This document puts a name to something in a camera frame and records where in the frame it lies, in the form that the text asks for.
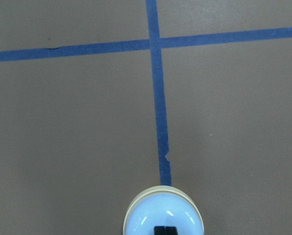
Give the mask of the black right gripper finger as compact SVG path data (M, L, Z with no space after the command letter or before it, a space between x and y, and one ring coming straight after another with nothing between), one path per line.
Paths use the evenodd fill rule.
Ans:
M177 228L173 226L155 226L154 235L178 235Z

